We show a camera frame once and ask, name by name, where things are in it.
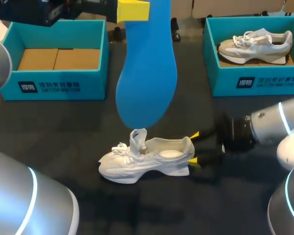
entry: dark table surface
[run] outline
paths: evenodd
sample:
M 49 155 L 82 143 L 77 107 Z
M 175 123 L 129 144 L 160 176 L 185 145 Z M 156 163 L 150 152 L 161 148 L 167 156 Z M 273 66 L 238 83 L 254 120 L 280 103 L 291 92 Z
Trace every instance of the dark table surface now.
M 175 43 L 178 83 L 164 117 L 148 137 L 177 139 L 212 124 L 213 114 L 239 117 L 286 96 L 212 98 L 201 43 Z M 267 204 L 286 176 L 275 148 L 227 156 L 220 180 L 201 173 L 169 177 L 148 173 L 134 185 L 100 178 L 97 161 L 128 143 L 115 89 L 125 44 L 110 45 L 107 99 L 85 102 L 4 102 L 0 95 L 0 151 L 69 187 L 80 206 L 78 235 L 269 235 Z

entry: white shoelace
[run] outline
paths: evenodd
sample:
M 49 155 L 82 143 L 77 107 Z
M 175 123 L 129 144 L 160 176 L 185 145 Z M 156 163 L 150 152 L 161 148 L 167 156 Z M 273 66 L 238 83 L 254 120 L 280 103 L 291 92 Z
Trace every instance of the white shoelace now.
M 256 42 L 253 42 L 251 40 L 250 37 L 247 36 L 247 34 L 251 33 L 252 31 L 247 31 L 245 32 L 244 36 L 233 36 L 233 42 L 234 44 L 237 46 L 237 47 L 240 47 L 240 46 L 243 46 L 245 45 L 246 43 L 248 44 L 256 44 Z
M 118 154 L 123 156 L 123 162 L 124 164 L 132 164 L 135 162 L 136 159 L 138 159 L 137 156 L 134 156 L 130 153 L 129 148 L 125 143 L 119 143 L 117 147 L 113 147 L 112 149 L 113 154 Z

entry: teal shoe box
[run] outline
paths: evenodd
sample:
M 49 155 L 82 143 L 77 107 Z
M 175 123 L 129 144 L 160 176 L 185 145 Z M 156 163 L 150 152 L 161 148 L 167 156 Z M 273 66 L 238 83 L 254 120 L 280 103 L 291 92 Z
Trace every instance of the teal shoe box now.
M 2 44 L 13 65 L 9 81 L 0 90 L 4 100 L 105 98 L 109 44 L 104 20 L 61 20 L 52 27 L 12 23 Z M 100 49 L 98 69 L 18 70 L 25 49 L 31 48 Z
M 213 96 L 294 94 L 294 66 L 221 67 L 216 45 L 234 35 L 265 28 L 272 33 L 293 34 L 291 57 L 294 61 L 294 17 L 207 18 L 203 55 Z

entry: open box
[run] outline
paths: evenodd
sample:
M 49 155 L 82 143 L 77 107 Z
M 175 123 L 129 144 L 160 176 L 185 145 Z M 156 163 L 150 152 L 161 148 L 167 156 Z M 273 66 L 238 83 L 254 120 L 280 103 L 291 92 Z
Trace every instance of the open box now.
M 2 43 L 12 60 L 5 100 L 104 99 L 109 44 L 104 20 L 12 23 Z
M 203 55 L 213 96 L 294 94 L 294 65 L 273 66 L 265 63 L 224 66 L 216 45 L 233 35 L 265 28 L 272 33 L 293 34 L 290 53 L 294 63 L 294 17 L 222 17 L 207 18 Z

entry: logo on box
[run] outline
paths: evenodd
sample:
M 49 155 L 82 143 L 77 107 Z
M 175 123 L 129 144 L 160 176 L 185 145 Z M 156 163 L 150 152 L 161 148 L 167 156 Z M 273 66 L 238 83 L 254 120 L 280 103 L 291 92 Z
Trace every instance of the logo on box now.
M 37 88 L 34 82 L 18 82 L 22 93 L 37 93 Z
M 240 77 L 236 88 L 251 88 L 254 84 L 255 77 Z

